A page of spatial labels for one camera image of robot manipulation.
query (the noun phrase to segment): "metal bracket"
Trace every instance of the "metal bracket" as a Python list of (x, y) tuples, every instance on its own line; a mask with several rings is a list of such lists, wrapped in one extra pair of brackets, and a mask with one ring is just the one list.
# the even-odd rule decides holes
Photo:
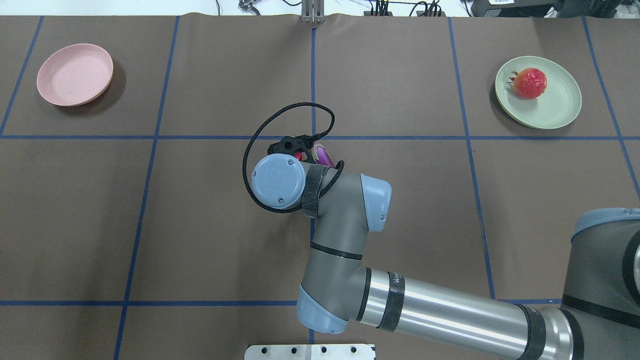
[(375, 360), (375, 348), (370, 344), (253, 345), (246, 349), (244, 360)]
[(302, 0), (302, 22), (324, 22), (324, 0)]

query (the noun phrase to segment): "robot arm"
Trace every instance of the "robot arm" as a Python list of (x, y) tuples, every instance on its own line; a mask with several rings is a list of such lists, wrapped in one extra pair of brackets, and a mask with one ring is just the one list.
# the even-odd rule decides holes
[[(255, 167), (250, 186), (246, 162), (253, 142), (273, 119), (300, 106), (326, 111), (331, 125), (314, 136), (285, 137), (273, 144)], [(640, 209), (599, 209), (581, 216), (559, 309), (507, 304), (373, 270), (362, 266), (362, 256), (368, 232), (384, 228), (391, 186), (343, 171), (342, 161), (337, 169), (312, 161), (308, 150), (329, 133), (334, 120), (320, 104), (289, 105), (260, 126), (243, 158), (244, 183), (258, 205), (279, 213), (301, 209), (316, 219), (296, 306), (303, 325), (339, 334), (355, 320), (501, 359), (637, 358)], [(298, 148), (307, 154), (306, 162), (291, 156)]]
[(538, 311), (362, 266), (367, 233), (381, 231), (386, 221), (391, 187), (342, 172), (319, 199), (335, 171), (271, 154), (252, 176), (263, 203), (284, 209), (305, 199), (303, 212), (316, 218), (296, 308), (303, 325), (339, 334), (356, 320), (503, 359), (578, 359), (575, 329), (557, 308)]

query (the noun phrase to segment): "green plate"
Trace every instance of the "green plate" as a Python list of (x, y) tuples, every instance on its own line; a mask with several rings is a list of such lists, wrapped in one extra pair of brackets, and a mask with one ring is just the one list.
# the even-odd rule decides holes
[[(547, 89), (533, 100), (513, 93), (511, 71), (527, 67), (540, 69), (547, 76)], [(582, 94), (575, 79), (562, 66), (538, 56), (521, 56), (507, 61), (495, 76), (495, 94), (509, 116), (535, 129), (557, 129), (570, 124), (580, 113)]]

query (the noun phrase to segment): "black cable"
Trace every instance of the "black cable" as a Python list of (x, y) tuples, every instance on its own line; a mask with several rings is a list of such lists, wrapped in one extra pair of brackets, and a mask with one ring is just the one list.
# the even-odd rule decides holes
[(471, 13), (469, 12), (469, 7), (467, 6), (467, 0), (462, 0), (465, 3), (465, 10), (467, 11), (467, 15), (469, 15), (469, 17), (473, 17), (473, 15), (471, 15)]
[[(267, 206), (265, 204), (263, 204), (253, 193), (253, 191), (251, 190), (251, 186), (249, 185), (249, 180), (246, 176), (246, 163), (248, 161), (249, 158), (249, 152), (251, 151), (251, 147), (253, 146), (253, 143), (256, 141), (256, 139), (258, 139), (258, 136), (260, 135), (260, 132), (262, 132), (262, 130), (264, 130), (264, 128), (269, 125), (270, 122), (274, 121), (277, 117), (279, 117), (280, 115), (282, 115), (283, 113), (291, 110), (291, 109), (295, 109), (295, 108), (299, 108), (300, 106), (313, 106), (315, 108), (320, 108), (324, 111), (326, 111), (327, 113), (329, 113), (329, 115), (331, 115), (331, 124), (329, 124), (329, 128), (327, 128), (327, 130), (323, 131), (322, 133), (316, 134), (314, 136), (310, 136), (308, 138), (308, 140), (310, 142), (314, 142), (314, 141), (318, 141), (320, 139), (322, 139), (322, 137), (326, 136), (331, 129), (333, 129), (333, 123), (335, 122), (335, 115), (333, 114), (333, 111), (331, 111), (331, 109), (327, 108), (324, 105), (320, 105), (317, 104), (315, 102), (299, 102), (297, 104), (291, 104), (288, 106), (285, 106), (284, 108), (278, 110), (278, 112), (276, 112), (275, 114), (273, 114), (270, 118), (267, 119), (267, 121), (263, 122), (262, 125), (260, 125), (260, 127), (258, 127), (258, 130), (256, 130), (255, 134), (253, 134), (253, 136), (251, 137), (251, 140), (249, 140), (249, 144), (247, 144), (246, 146), (246, 150), (244, 151), (244, 156), (242, 158), (242, 177), (244, 180), (244, 187), (246, 188), (246, 191), (249, 193), (249, 196), (253, 199), (253, 201), (260, 206), (261, 208), (271, 211), (273, 213), (278, 213), (278, 214), (287, 214), (287, 213), (293, 213), (295, 211), (298, 211), (302, 208), (302, 205), (298, 205), (295, 208), (291, 208), (291, 209), (275, 209), (272, 208), (271, 206)], [(338, 164), (336, 165), (336, 173), (333, 176), (333, 178), (331, 179), (331, 181), (325, 186), (325, 188), (323, 188), (320, 191), (320, 197), (323, 197), (327, 191), (329, 191), (329, 189), (333, 186), (333, 184), (335, 184), (335, 182), (338, 180), (338, 178), (340, 177), (340, 175), (342, 174), (342, 170), (344, 169), (344, 161), (340, 160), (338, 161)]]
[(386, 3), (389, 3), (389, 4), (405, 4), (405, 5), (415, 5), (416, 4), (416, 3), (407, 3), (407, 2), (404, 2), (404, 1), (386, 1)]
[(418, 5), (420, 4), (424, 4), (424, 12), (427, 12), (427, 3), (425, 1), (418, 1), (417, 3), (415, 3), (415, 5), (413, 6), (413, 8), (411, 9), (411, 12), (409, 13), (409, 16), (413, 15), (413, 11), (415, 10), (415, 8), (418, 7)]
[(439, 2), (440, 0), (433, 0), (431, 2), (431, 5), (429, 6), (429, 9), (427, 9), (427, 11), (424, 14), (422, 14), (422, 16), (428, 16), (428, 17), (440, 16), (438, 15), (438, 9), (440, 9), (440, 13), (442, 13), (442, 8), (440, 7), (440, 5), (438, 5)]

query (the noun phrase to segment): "blue tape line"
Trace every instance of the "blue tape line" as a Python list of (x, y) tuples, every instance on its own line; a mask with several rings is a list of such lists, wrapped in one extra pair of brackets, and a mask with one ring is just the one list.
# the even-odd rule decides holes
[[(159, 135), (160, 140), (249, 140), (252, 135)], [(281, 140), (282, 136), (260, 135), (257, 140)]]
[[(316, 28), (311, 29), (311, 102), (316, 102)], [(311, 135), (316, 134), (316, 108), (311, 107)]]
[(158, 136), (160, 134), (160, 126), (162, 123), (162, 115), (164, 110), (164, 100), (166, 97), (166, 90), (169, 85), (169, 75), (171, 72), (171, 65), (173, 61), (173, 51), (175, 49), (175, 40), (178, 34), (178, 25), (180, 24), (180, 17), (175, 17), (175, 24), (173, 26), (173, 37), (171, 41), (171, 49), (169, 50), (169, 59), (166, 64), (166, 72), (164, 75), (164, 86), (162, 91), (162, 97), (160, 98), (160, 106), (158, 108), (158, 117), (156, 122), (156, 133), (154, 135), (154, 143), (151, 146), (151, 155), (149, 156), (149, 165), (147, 168), (147, 178), (145, 179), (145, 189), (142, 194), (142, 203), (140, 204), (140, 215), (138, 216), (138, 226), (136, 228), (136, 237), (133, 243), (133, 251), (131, 254), (131, 263), (129, 264), (129, 275), (127, 276), (127, 287), (124, 293), (124, 304), (122, 306), (122, 313), (120, 314), (120, 325), (118, 326), (118, 337), (116, 339), (116, 346), (113, 351), (113, 359), (118, 360), (120, 357), (120, 347), (122, 345), (122, 335), (124, 333), (124, 325), (127, 321), (127, 303), (131, 296), (131, 284), (133, 282), (133, 272), (136, 268), (136, 258), (138, 256), (138, 246), (140, 245), (140, 234), (142, 232), (142, 220), (145, 216), (145, 209), (147, 208), (147, 196), (149, 193), (149, 182), (151, 181), (151, 172), (154, 168), (154, 161), (156, 159), (156, 149), (158, 143)]
[(122, 301), (0, 300), (0, 306), (122, 306)]
[(562, 299), (500, 299), (509, 304), (562, 304)]
[(617, 136), (471, 136), (471, 140), (617, 140)]
[[(158, 140), (249, 140), (251, 135), (158, 135)], [(258, 140), (281, 140), (284, 135), (260, 135)], [(155, 135), (0, 135), (14, 140), (153, 140)], [(471, 140), (570, 140), (618, 141), (617, 136), (493, 136), (471, 135)], [(328, 135), (325, 140), (466, 140), (457, 135)], [(640, 136), (622, 136), (623, 140), (640, 140)]]
[(484, 263), (486, 266), (486, 277), (489, 283), (489, 295), (491, 299), (495, 299), (495, 290), (493, 288), (493, 275), (491, 271), (491, 259), (489, 257), (489, 246), (486, 242), (486, 230), (484, 228), (484, 217), (482, 214), (482, 204), (480, 203), (480, 190), (478, 188), (476, 176), (476, 164), (474, 163), (473, 150), (471, 149), (471, 136), (469, 135), (469, 125), (467, 122), (467, 110), (465, 108), (465, 98), (462, 94), (462, 81), (460, 80), (460, 68), (458, 66), (458, 54), (456, 53), (456, 41), (453, 35), (453, 24), (451, 18), (447, 18), (449, 22), (449, 37), (451, 38), (451, 52), (453, 55), (453, 64), (456, 69), (456, 81), (458, 82), (458, 97), (460, 97), (460, 110), (462, 111), (462, 122), (465, 126), (465, 138), (467, 141), (467, 154), (469, 156), (469, 165), (471, 167), (471, 179), (474, 184), (474, 194), (476, 196), (476, 210), (480, 218), (480, 226), (482, 230), (482, 242), (484, 246)]
[(153, 135), (2, 135), (17, 140), (152, 140)]
[(18, 89), (20, 88), (20, 83), (22, 82), (24, 71), (27, 69), (27, 64), (29, 63), (29, 59), (31, 57), (31, 53), (33, 52), (33, 48), (36, 45), (36, 39), (38, 38), (38, 34), (40, 33), (40, 28), (42, 27), (43, 21), (44, 21), (44, 16), (41, 16), (40, 21), (38, 21), (38, 26), (36, 27), (36, 32), (33, 33), (33, 38), (31, 39), (31, 45), (29, 45), (29, 51), (27, 51), (27, 56), (24, 58), (24, 62), (22, 63), (22, 68), (20, 69), (18, 80), (15, 81), (15, 86), (13, 87), (13, 92), (11, 93), (11, 99), (9, 99), (9, 105), (7, 105), (6, 111), (4, 112), (2, 124), (0, 124), (0, 135), (2, 135), (2, 133), (4, 132), (4, 127), (6, 126), (6, 122), (9, 120), (11, 107), (13, 106), (15, 96), (18, 94)]
[(421, 135), (327, 135), (327, 140), (465, 140), (465, 136), (421, 136)]
[(636, 188), (636, 195), (640, 200), (640, 186), (638, 185), (636, 173), (634, 172), (634, 167), (631, 164), (631, 159), (629, 158), (629, 154), (627, 152), (627, 146), (625, 145), (625, 141), (622, 138), (622, 132), (620, 131), (620, 126), (618, 125), (618, 119), (616, 119), (616, 114), (613, 111), (613, 106), (611, 105), (611, 99), (609, 98), (607, 87), (604, 85), (604, 80), (602, 79), (602, 73), (600, 72), (600, 67), (598, 66), (596, 53), (593, 50), (593, 43), (591, 42), (591, 35), (589, 34), (589, 26), (587, 25), (587, 18), (585, 16), (582, 16), (582, 25), (584, 26), (584, 33), (587, 36), (587, 43), (589, 43), (589, 51), (591, 52), (591, 59), (593, 60), (593, 66), (596, 69), (596, 74), (598, 75), (598, 80), (600, 82), (600, 86), (602, 87), (602, 92), (604, 93), (604, 99), (607, 101), (607, 107), (609, 108), (609, 114), (611, 115), (613, 126), (616, 128), (616, 133), (618, 134), (618, 140), (620, 141), (620, 147), (622, 148), (622, 153), (624, 154), (625, 161), (627, 162), (627, 168), (629, 169), (629, 174), (631, 175), (631, 181), (633, 181), (634, 187)]
[(84, 301), (84, 300), (0, 300), (0, 306), (295, 306), (297, 300), (225, 300), (225, 301)]
[(208, 307), (241, 307), (241, 306), (295, 306), (296, 300), (249, 300), (249, 301), (129, 301), (129, 306), (208, 306)]

